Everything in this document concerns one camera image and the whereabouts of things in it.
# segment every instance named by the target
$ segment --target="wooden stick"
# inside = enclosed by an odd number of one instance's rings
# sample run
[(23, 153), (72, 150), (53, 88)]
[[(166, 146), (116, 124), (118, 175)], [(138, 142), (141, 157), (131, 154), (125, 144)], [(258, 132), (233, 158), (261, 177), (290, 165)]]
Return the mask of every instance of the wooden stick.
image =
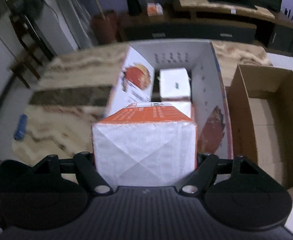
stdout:
[(101, 14), (101, 16), (102, 16), (102, 19), (103, 19), (103, 20), (106, 20), (105, 15), (104, 15), (103, 10), (102, 10), (102, 7), (101, 7), (101, 5), (100, 5), (100, 3), (99, 3), (99, 0), (95, 0), (95, 3), (96, 3), (96, 5), (97, 5), (97, 7), (98, 7), (98, 9), (99, 9), (99, 11), (100, 11), (100, 14)]

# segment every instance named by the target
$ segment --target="barcode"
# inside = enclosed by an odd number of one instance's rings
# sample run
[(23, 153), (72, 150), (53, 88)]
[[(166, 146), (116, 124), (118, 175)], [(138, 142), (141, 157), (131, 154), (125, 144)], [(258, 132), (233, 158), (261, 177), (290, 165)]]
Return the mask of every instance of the barcode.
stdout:
[(132, 95), (135, 96), (136, 98), (140, 99), (142, 102), (147, 102), (143, 97), (139, 96), (137, 93), (132, 91)]

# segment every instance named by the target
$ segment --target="white cardboard box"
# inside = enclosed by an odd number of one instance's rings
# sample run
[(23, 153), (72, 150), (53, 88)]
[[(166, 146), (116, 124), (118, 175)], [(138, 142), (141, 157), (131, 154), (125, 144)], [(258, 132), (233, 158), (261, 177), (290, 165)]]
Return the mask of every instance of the white cardboard box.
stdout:
[(171, 186), (197, 165), (197, 125), (169, 103), (132, 103), (92, 135), (96, 168), (112, 187)]
[(192, 103), (190, 101), (167, 101), (163, 103), (169, 103), (189, 118), (193, 118)]
[(160, 70), (160, 96), (162, 101), (191, 100), (190, 81), (185, 68)]
[(150, 102), (153, 80), (154, 68), (130, 47), (117, 84), (112, 88), (105, 115), (115, 114), (133, 102)]
[[(191, 73), (191, 93), (194, 120), (197, 124), (198, 152), (210, 152), (216, 154), (219, 158), (232, 159), (232, 136), (228, 105), (213, 45), (209, 41), (193, 39), (137, 41), (129, 44), (155, 71), (185, 68), (188, 73)], [(155, 147), (156, 144), (152, 142), (158, 142), (158, 138), (154, 134), (148, 133), (147, 136), (139, 138), (138, 144), (134, 142), (136, 149), (138, 150), (138, 147), (140, 147), (144, 152), (150, 152), (153, 148), (148, 149), (148, 147)], [(118, 136), (112, 140), (122, 139), (121, 136)], [(109, 145), (109, 142), (105, 142), (105, 145), (102, 146), (105, 147), (104, 155), (110, 162), (100, 162), (96, 168), (99, 173), (103, 169), (104, 171), (107, 170), (108, 174), (113, 174), (112, 176), (119, 176), (121, 173), (119, 169), (127, 165), (127, 158), (125, 155), (115, 155), (112, 149), (108, 149)], [(171, 155), (167, 154), (166, 156), (167, 162), (170, 163), (172, 161)], [(189, 162), (190, 160), (182, 159), (181, 161)], [(167, 168), (168, 166), (164, 165), (162, 170), (166, 172)], [(107, 173), (101, 175), (107, 182), (114, 183), (109, 180)], [(142, 170), (137, 169), (136, 176), (143, 176)]]

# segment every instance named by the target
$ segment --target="brown cardboard box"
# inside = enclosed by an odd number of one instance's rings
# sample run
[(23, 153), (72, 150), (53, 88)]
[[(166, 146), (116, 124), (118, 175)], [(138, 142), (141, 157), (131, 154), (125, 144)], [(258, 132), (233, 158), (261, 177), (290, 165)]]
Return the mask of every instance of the brown cardboard box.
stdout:
[(238, 65), (227, 98), (234, 155), (257, 163), (293, 199), (293, 71)]

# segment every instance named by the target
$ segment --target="orange box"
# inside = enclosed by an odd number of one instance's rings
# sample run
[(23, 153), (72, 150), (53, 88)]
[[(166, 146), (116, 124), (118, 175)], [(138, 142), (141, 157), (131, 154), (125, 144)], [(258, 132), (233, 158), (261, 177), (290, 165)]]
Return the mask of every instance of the orange box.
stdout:
[(196, 168), (197, 124), (169, 103), (133, 103), (92, 126), (97, 171), (112, 186), (170, 186)]

